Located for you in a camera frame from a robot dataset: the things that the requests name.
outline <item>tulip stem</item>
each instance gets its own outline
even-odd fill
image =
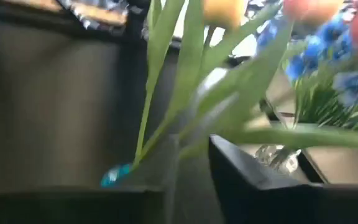
[[[143,109],[143,113],[142,113],[142,121],[140,123],[139,135],[137,137],[137,146],[136,146],[134,164],[139,163],[140,156],[142,154],[144,133],[146,130],[147,118],[149,117],[149,110],[150,110],[150,105],[151,105],[151,101],[152,101],[152,95],[153,95],[152,92],[146,93],[146,99],[145,99],[144,109]]]
[[[209,45],[211,43],[212,35],[214,34],[215,29],[216,26],[210,26],[208,28],[208,33],[206,35],[205,42],[204,42],[204,52],[209,49]]]

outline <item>blue glass bead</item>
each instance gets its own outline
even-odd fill
[[[112,187],[118,178],[127,175],[131,171],[131,167],[131,164],[113,167],[103,175],[100,186]]]

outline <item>flower arrangement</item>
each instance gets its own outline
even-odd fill
[[[353,14],[357,14],[358,1],[354,2],[354,4],[356,6],[354,7]],[[297,110],[295,115],[297,117],[296,121],[301,120],[301,122],[306,123],[332,125],[333,122],[327,123],[322,119],[313,119],[311,116],[299,118],[300,114],[313,114],[319,106],[327,108],[326,104],[331,98],[335,99],[335,104],[333,104],[335,108],[338,111],[342,111],[342,118],[345,118],[347,116],[346,113],[350,113],[350,111],[358,113],[358,111],[354,111],[354,107],[358,107],[358,25],[355,25],[355,23],[358,24],[358,16],[353,19],[352,17],[345,17],[343,13],[336,14],[333,19],[321,25],[314,34],[306,37],[307,46],[302,53],[295,55],[287,63],[284,63],[284,72],[288,75],[291,82],[294,83],[294,87],[297,90],[296,102],[299,102],[300,95],[304,94],[301,93],[300,89],[305,88],[305,84],[299,84],[301,82],[304,83],[304,79],[309,79],[311,75],[324,73],[325,71],[322,67],[334,68],[347,63],[346,67],[342,68],[342,70],[336,69],[331,71],[330,75],[327,75],[327,72],[325,72],[324,75],[327,80],[325,82],[314,83],[313,86],[316,86],[316,88],[307,87],[309,89],[306,91],[306,94],[309,95],[309,99],[312,99],[313,96],[317,97],[314,95],[314,90],[322,91],[323,93],[336,92],[337,94],[331,97],[329,97],[329,94],[325,94],[326,101],[320,100],[320,105],[317,105],[315,101],[313,104],[314,109],[310,106],[312,105],[311,103],[308,104],[309,107],[307,108],[297,106],[296,108],[301,110]],[[274,31],[279,29],[280,26],[282,24],[278,24],[277,20],[269,23],[258,38],[260,48],[274,38]],[[338,112],[334,113],[334,110],[325,110],[325,112],[332,114],[331,116],[326,116],[326,118],[330,118],[334,114],[336,114],[336,119],[340,118]]]
[[[161,139],[167,136],[168,129],[177,116],[190,106],[194,107],[193,99],[196,89],[208,74],[222,66],[233,48],[248,35],[256,33],[257,28],[266,21],[271,21],[271,25],[267,28],[267,34],[260,36],[259,43],[264,44],[261,44],[258,54],[230,69],[223,79],[208,90],[207,94],[201,96],[195,105],[195,117],[174,133],[179,141],[186,139],[196,127],[204,123],[205,118],[209,118],[202,131],[197,130],[200,138],[183,147],[177,159],[185,159],[183,155],[188,155],[189,150],[204,148],[210,134],[218,134],[235,144],[358,148],[358,132],[351,130],[305,124],[296,125],[293,129],[276,125],[269,128],[250,128],[245,125],[262,115],[262,113],[255,113],[253,108],[264,98],[273,76],[280,71],[286,61],[289,63],[285,71],[292,80],[297,80],[308,73],[316,83],[326,82],[327,77],[334,77],[334,75],[322,75],[327,71],[330,74],[336,73],[338,67],[345,70],[347,66],[357,64],[353,63],[353,57],[348,58],[348,52],[352,52],[346,48],[348,46],[346,43],[349,42],[348,25],[341,21],[333,20],[323,25],[316,35],[307,39],[308,45],[300,55],[299,43],[290,43],[295,21],[313,25],[321,24],[337,12],[339,2],[342,1],[284,0],[284,4],[278,2],[265,6],[253,19],[240,26],[238,16],[241,16],[241,13],[231,14],[227,11],[232,10],[232,6],[242,6],[241,2],[242,0],[189,0],[173,95],[160,126],[150,139],[144,141],[144,131],[154,88],[179,13],[185,3],[185,0],[167,0],[162,7],[159,0],[152,0],[148,16],[150,35],[147,49],[149,77],[145,87],[147,96],[132,170],[141,169],[143,159],[149,155],[150,151],[155,150],[156,144]],[[306,5],[303,4],[310,7],[307,14],[298,13],[299,10],[305,8]],[[282,7],[284,16],[278,13]],[[276,22],[280,24],[277,29],[274,27]],[[221,26],[228,30],[222,41],[214,47],[209,46],[213,32],[208,32],[208,35],[204,36],[204,28],[207,25],[211,25],[209,27],[211,30],[213,26]],[[337,50],[331,50],[333,43],[339,44]],[[321,57],[324,59],[330,57],[333,61],[345,60],[346,66],[338,63],[332,69],[323,70],[322,66],[329,63],[321,63]]]

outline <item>blue flower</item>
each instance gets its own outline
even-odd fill
[[[345,31],[340,38],[333,44],[334,60],[349,59],[352,53],[355,52],[355,47],[352,43],[352,37],[349,30]]]
[[[118,178],[127,175],[131,171],[131,164],[115,166],[105,173],[100,181],[102,187],[112,187]]]
[[[309,37],[308,46],[303,55],[308,60],[318,60],[326,48],[326,43],[320,37],[314,35]]]
[[[278,32],[276,23],[273,20],[268,21],[265,29],[260,33],[257,39],[257,52],[259,53],[272,41]]]
[[[338,37],[348,29],[349,25],[343,21],[342,15],[338,14],[333,20],[323,24],[316,32],[316,35],[325,43],[330,44],[337,40]]]
[[[341,92],[340,100],[344,106],[358,102],[358,71],[338,73],[333,88]]]
[[[307,58],[303,58],[303,61],[306,64],[306,71],[313,72],[318,69],[318,58],[314,58],[312,60],[308,60]]]
[[[290,81],[299,79],[304,74],[305,71],[305,61],[299,56],[294,56],[288,67],[285,69],[285,73],[288,75]]]

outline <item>potted plant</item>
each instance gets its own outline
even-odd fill
[[[358,46],[352,40],[349,20],[352,18],[337,14],[306,38],[307,46],[300,54],[283,64],[295,89],[295,114],[290,126],[358,129]],[[276,20],[270,22],[259,37],[261,46],[274,38],[272,30],[279,25]],[[255,157],[268,166],[290,172],[297,166],[299,152],[296,146],[263,145]]]
[[[223,64],[244,37],[255,33],[256,28],[276,15],[282,7],[280,3],[266,6],[242,26],[230,27],[222,41],[210,47],[210,36],[204,42],[204,27],[209,24],[203,15],[212,12],[225,14],[219,12],[219,7],[214,8],[216,11],[209,11],[203,8],[201,1],[189,1],[173,96],[164,120],[150,139],[144,141],[155,84],[183,4],[184,0],[167,1],[162,9],[160,1],[151,3],[149,77],[137,150],[131,170],[120,170],[118,167],[116,173],[123,175],[118,180],[113,175],[113,189],[134,185],[162,189],[167,223],[192,223],[195,220],[222,223],[222,217],[210,214],[211,211],[219,210],[205,150],[210,134],[220,135],[234,144],[358,148],[358,132],[352,130],[307,124],[297,124],[291,129],[279,125],[267,128],[245,126],[246,122],[262,114],[255,113],[253,107],[265,96],[281,64],[297,54],[298,47],[288,46],[294,24],[294,18],[291,17],[286,18],[285,25],[266,48],[251,60],[230,69],[222,80],[198,100],[194,118],[179,130],[170,132],[170,125],[194,102],[198,85],[212,70]],[[316,82],[326,81],[325,76],[317,75],[314,78]],[[185,141],[194,132],[199,137]],[[185,203],[186,200],[192,200],[191,205]]]

